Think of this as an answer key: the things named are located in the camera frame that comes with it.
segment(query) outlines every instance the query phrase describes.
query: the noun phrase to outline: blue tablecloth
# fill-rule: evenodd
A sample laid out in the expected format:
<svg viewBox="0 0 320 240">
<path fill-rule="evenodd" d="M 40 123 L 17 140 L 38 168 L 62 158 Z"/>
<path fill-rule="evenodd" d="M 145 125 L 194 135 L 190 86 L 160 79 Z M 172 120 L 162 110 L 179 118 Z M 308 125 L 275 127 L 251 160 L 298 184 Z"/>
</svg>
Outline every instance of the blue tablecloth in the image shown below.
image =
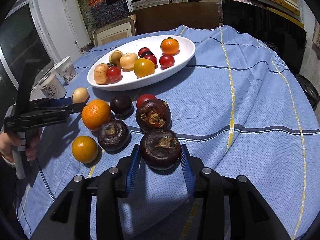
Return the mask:
<svg viewBox="0 0 320 240">
<path fill-rule="evenodd" d="M 148 87 L 126 91 L 134 100 L 151 93 L 168 102 L 172 130 L 191 155 L 220 175 L 246 175 L 266 199 L 290 237 L 304 234 L 320 210 L 320 129 L 314 112 L 288 67 L 261 41 L 222 26 L 214 30 L 179 26 L 93 48 L 74 65 L 78 77 L 67 87 L 71 96 L 85 87 L 90 100 L 110 101 L 124 92 L 93 89 L 90 67 L 104 54 L 129 41 L 155 35 L 182 35 L 196 45 L 195 56 L 175 75 Z M 125 120 L 129 146 L 116 155 L 105 152 L 94 167 L 76 161 L 76 136 L 96 138 L 73 114 L 66 124 L 44 129 L 33 175 L 17 185 L 17 216 L 31 236 L 47 209 L 76 175 L 100 175 L 128 156 L 142 133 L 134 114 Z M 195 239 L 199 202 L 188 201 L 181 166 L 158 175 L 141 162 L 135 189 L 119 199 L 126 239 Z M 95 235 L 92 201 L 91 237 Z"/>
</svg>

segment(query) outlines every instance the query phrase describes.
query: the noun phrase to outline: picture frame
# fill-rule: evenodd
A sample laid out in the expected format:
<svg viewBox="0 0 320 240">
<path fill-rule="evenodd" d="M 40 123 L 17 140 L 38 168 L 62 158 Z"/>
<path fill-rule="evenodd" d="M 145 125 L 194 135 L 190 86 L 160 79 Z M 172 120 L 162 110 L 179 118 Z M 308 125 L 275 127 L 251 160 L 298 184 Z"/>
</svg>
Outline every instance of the picture frame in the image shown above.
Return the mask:
<svg viewBox="0 0 320 240">
<path fill-rule="evenodd" d="M 136 35 L 135 15 L 103 26 L 93 31 L 94 46 L 101 46 L 112 41 Z"/>
</svg>

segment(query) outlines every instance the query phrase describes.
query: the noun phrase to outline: white wall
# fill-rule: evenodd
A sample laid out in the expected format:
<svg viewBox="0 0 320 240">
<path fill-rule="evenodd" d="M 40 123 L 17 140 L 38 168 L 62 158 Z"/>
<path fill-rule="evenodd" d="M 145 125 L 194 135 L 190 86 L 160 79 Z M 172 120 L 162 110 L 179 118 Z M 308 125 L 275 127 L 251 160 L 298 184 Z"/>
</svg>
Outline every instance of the white wall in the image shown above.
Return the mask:
<svg viewBox="0 0 320 240">
<path fill-rule="evenodd" d="M 62 0 L 37 0 L 45 26 L 61 59 L 81 56 L 68 25 Z"/>
</svg>

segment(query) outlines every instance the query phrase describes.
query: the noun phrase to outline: white cup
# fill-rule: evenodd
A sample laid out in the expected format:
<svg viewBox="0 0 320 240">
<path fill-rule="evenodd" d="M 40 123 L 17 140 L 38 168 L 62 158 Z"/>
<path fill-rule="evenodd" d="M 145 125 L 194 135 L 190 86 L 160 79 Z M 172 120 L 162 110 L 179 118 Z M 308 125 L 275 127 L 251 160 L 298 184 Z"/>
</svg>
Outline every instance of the white cup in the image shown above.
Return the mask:
<svg viewBox="0 0 320 240">
<path fill-rule="evenodd" d="M 77 72 L 73 63 L 71 62 L 70 56 L 65 57 L 62 61 L 60 61 L 53 70 L 63 78 L 63 80 L 70 84 L 72 80 L 77 76 Z"/>
<path fill-rule="evenodd" d="M 64 98 L 67 93 L 54 72 L 50 72 L 44 76 L 39 86 L 46 98 Z"/>
</svg>

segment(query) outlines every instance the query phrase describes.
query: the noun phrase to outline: mandarin orange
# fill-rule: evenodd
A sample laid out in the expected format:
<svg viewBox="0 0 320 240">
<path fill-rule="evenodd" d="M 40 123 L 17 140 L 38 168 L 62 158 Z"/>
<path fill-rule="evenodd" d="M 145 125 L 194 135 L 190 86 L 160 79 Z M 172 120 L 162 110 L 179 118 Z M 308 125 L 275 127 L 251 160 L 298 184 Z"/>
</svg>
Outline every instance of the mandarin orange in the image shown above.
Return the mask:
<svg viewBox="0 0 320 240">
<path fill-rule="evenodd" d="M 89 136 L 78 136 L 72 143 L 72 154 L 81 163 L 91 163 L 98 156 L 98 145 Z"/>
<path fill-rule="evenodd" d="M 160 48 L 164 54 L 173 55 L 179 51 L 179 42 L 176 39 L 168 37 L 161 42 Z"/>
<path fill-rule="evenodd" d="M 111 109 L 106 101 L 92 100 L 81 113 L 84 125 L 91 131 L 98 131 L 100 125 L 111 119 Z"/>
</svg>

